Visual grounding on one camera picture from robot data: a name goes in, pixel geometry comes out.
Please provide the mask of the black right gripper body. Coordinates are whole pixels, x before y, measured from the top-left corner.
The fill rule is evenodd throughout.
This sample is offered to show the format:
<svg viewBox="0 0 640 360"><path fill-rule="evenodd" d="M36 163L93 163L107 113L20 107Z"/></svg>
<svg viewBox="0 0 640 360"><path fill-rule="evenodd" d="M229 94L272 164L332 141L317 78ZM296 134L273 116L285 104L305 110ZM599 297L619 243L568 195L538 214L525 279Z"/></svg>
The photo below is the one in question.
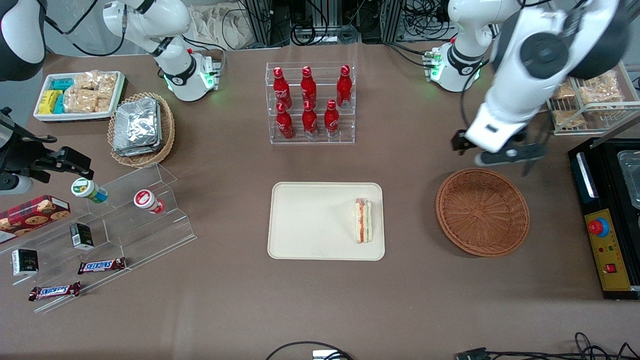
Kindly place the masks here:
<svg viewBox="0 0 640 360"><path fill-rule="evenodd" d="M90 168L91 159L70 146L62 146L54 151L45 149L42 155L37 155L30 164L30 177L42 182L50 182L51 174L72 173L87 180L93 180L94 171Z"/></svg>

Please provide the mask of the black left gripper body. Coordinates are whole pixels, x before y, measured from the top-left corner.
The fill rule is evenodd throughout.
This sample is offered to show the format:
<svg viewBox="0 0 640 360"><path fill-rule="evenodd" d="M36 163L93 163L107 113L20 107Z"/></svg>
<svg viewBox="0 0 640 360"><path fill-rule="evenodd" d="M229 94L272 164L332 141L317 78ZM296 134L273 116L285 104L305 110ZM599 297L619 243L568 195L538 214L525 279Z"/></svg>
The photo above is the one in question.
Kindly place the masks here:
<svg viewBox="0 0 640 360"><path fill-rule="evenodd" d="M466 130L459 129L451 138L451 149L458 153L466 153L475 148L475 144L466 138Z"/></svg>

